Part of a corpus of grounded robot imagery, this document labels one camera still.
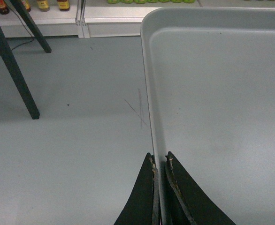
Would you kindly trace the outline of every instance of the gray floor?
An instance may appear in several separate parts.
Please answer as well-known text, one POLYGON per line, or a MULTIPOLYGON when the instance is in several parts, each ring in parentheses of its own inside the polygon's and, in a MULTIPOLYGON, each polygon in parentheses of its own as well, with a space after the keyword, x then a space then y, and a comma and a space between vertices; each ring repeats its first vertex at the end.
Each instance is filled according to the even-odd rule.
POLYGON ((140 37, 48 43, 14 50, 39 120, 0 57, 0 225, 113 224, 152 152, 140 37))

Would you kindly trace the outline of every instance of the electrical cable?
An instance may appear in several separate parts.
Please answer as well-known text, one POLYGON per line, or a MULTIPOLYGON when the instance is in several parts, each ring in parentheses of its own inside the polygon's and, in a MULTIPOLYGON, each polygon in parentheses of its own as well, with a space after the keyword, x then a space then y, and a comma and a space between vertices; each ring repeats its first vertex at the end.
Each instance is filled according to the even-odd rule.
POLYGON ((25 45, 25 44, 28 44, 28 43, 33 42, 33 41, 34 41, 34 37, 33 37, 33 35, 28 31, 27 27, 24 25, 24 23, 23 23, 23 21, 21 20, 21 18, 19 17, 19 15, 18 15, 17 13, 15 13, 15 11, 12 10, 11 7, 9 7, 9 5, 7 5, 7 7, 9 8, 10 11, 12 11, 12 12, 17 16, 17 18, 19 19, 19 21, 21 22, 21 24, 23 25, 23 27, 25 28, 25 30, 26 30, 26 31, 28 32, 28 34, 31 36, 31 40, 30 40, 30 41, 26 41, 26 42, 24 42, 24 43, 21 43, 21 44, 19 44, 19 45, 13 47, 13 48, 11 49, 11 50, 15 50, 16 48, 18 48, 18 47, 20 47, 20 46, 22 46, 22 45, 25 45))

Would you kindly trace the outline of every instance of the black metal leg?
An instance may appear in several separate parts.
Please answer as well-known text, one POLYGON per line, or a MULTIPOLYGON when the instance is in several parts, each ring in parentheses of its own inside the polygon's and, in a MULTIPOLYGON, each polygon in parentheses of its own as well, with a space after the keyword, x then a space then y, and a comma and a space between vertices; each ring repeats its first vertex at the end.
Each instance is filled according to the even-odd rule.
POLYGON ((20 0, 10 0, 10 2, 15 7, 17 12, 20 14, 22 19, 25 21, 25 23, 27 24, 27 26, 29 27, 29 29, 31 30, 31 32, 33 33, 33 35, 35 36, 37 41, 43 47, 45 52, 50 53, 52 51, 51 47, 47 43, 46 39, 44 38, 44 36, 40 32, 40 30, 38 29, 37 25, 35 24, 35 22, 31 18, 30 14, 27 12, 27 10, 25 9, 25 7, 21 3, 21 1, 20 0))
POLYGON ((12 54, 4 33, 0 27, 0 55, 13 79, 15 85, 33 119, 39 118, 38 108, 32 98, 28 86, 24 80, 21 70, 12 54))

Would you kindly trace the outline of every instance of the bottle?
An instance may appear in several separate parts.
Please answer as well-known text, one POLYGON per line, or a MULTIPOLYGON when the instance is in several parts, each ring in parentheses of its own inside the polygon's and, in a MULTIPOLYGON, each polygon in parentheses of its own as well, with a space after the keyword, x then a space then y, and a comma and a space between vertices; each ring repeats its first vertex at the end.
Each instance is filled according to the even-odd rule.
POLYGON ((70 10, 70 2, 69 0, 57 0, 58 7, 60 11, 69 11, 70 10))
POLYGON ((7 7, 6 3, 3 0, 0 0, 0 13, 2 15, 9 13, 9 8, 7 7))
POLYGON ((38 8, 42 12, 47 12, 50 10, 48 0, 37 0, 38 8))
POLYGON ((30 11, 31 11, 31 7, 30 7, 30 5, 29 5, 28 0, 21 0, 21 2, 22 2, 23 5, 25 6, 26 10, 27 10, 28 12, 30 12, 30 11))

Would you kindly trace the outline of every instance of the gray plastic surface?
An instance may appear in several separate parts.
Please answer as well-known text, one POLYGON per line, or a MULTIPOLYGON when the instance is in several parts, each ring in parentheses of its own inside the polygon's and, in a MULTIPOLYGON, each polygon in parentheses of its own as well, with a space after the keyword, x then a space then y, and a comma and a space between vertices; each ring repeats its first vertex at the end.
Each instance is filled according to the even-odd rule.
POLYGON ((275 10, 158 9, 141 37, 160 193, 172 151, 237 225, 275 225, 275 10))

